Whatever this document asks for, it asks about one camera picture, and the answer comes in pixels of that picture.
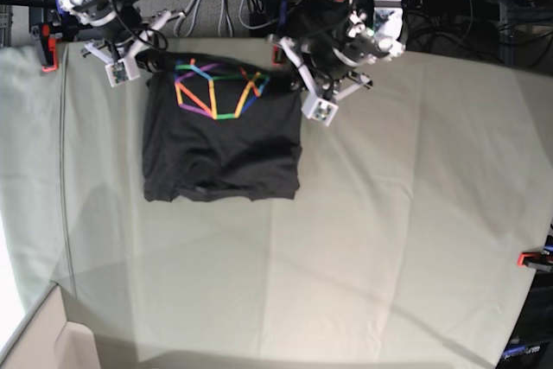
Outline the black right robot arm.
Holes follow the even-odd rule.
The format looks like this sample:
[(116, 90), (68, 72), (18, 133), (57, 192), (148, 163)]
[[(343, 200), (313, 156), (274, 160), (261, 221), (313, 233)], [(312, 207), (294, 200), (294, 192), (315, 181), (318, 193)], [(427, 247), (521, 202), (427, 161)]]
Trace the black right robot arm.
[(175, 58), (162, 29), (177, 13), (161, 10), (145, 18), (137, 7), (139, 1), (55, 0), (60, 11), (98, 32), (100, 39), (86, 42), (82, 54), (104, 63), (112, 87), (139, 79), (143, 71), (167, 72)]

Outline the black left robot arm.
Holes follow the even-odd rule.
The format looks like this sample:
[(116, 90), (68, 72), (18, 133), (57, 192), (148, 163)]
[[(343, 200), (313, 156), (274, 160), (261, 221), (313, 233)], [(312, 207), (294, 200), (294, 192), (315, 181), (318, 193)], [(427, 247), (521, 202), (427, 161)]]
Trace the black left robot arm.
[(365, 66), (400, 57), (408, 30), (404, 0), (299, 0), (269, 41), (303, 92), (305, 118), (330, 125), (339, 102), (371, 90)]

